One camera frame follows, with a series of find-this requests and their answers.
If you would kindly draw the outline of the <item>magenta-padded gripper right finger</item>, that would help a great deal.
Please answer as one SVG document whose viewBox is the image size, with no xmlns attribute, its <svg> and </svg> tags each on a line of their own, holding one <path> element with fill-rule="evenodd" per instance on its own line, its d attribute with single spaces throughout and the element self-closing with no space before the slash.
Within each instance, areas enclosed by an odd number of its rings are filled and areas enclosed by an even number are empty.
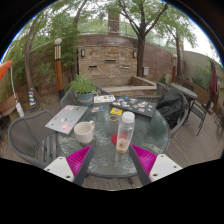
<svg viewBox="0 0 224 224">
<path fill-rule="evenodd" d="M 143 186 L 182 169 L 165 154 L 155 155 L 133 144 L 130 145 L 129 155 Z"/>
</svg>

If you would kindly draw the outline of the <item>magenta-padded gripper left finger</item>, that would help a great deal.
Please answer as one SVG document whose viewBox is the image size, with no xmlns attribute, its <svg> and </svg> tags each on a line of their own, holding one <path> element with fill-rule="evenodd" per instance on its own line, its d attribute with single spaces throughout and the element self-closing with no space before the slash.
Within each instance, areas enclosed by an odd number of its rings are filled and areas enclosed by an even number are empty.
<svg viewBox="0 0 224 224">
<path fill-rule="evenodd" d="M 68 157 L 59 156 L 45 168 L 45 171 L 81 186 L 93 155 L 93 146 L 89 145 Z"/>
</svg>

